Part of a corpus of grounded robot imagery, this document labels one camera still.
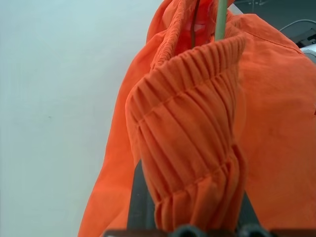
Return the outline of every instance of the cable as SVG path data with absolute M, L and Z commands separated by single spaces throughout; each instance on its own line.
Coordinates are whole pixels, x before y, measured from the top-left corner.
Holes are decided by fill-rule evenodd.
M 227 0 L 219 0 L 215 26 L 215 41 L 222 40 L 225 37 L 226 14 Z
M 196 8 L 194 9 L 194 15 L 193 15 L 193 20 L 191 24 L 191 48 L 194 48 L 196 45 L 196 33 L 195 33 L 194 26 L 197 20 L 198 6 L 199 6 L 199 0 L 197 0 Z
M 284 26 L 283 28 L 280 29 L 280 32 L 282 32 L 283 30 L 285 30 L 289 26 L 294 25 L 294 24 L 296 24 L 298 22 L 311 22 L 311 23 L 314 23 L 316 25 L 316 21 L 312 21 L 312 20 L 308 20 L 308 19 L 302 19 L 302 20 L 294 21 L 294 22 L 288 24 L 287 26 Z

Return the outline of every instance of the gathered fabric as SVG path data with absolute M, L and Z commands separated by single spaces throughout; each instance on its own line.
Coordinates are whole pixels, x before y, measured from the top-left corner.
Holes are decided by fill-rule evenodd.
M 234 230 L 246 190 L 265 228 L 316 228 L 316 67 L 253 14 L 164 0 L 118 93 L 80 237 L 126 228 L 142 160 L 159 229 Z

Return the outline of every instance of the orange fabric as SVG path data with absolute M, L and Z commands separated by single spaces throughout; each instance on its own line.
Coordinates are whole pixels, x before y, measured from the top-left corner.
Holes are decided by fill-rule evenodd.
M 193 50 L 195 1 L 157 10 L 121 85 L 80 237 L 126 227 L 139 159 L 164 230 L 233 229 L 244 186 L 264 227 L 316 228 L 316 67 L 256 15 L 228 13 L 213 42 L 216 3 L 201 0 Z

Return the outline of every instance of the garment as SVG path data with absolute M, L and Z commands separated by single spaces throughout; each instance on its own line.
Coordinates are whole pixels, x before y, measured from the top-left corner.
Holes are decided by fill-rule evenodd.
M 125 228 L 134 167 L 159 228 L 234 229 L 244 189 L 265 228 L 316 227 L 316 67 L 256 15 L 165 0 L 118 93 L 105 161 L 80 237 Z

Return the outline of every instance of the white wall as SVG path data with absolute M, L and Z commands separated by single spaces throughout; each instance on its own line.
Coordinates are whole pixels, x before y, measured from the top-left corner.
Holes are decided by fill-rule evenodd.
M 160 1 L 0 1 L 1 237 L 77 235 Z

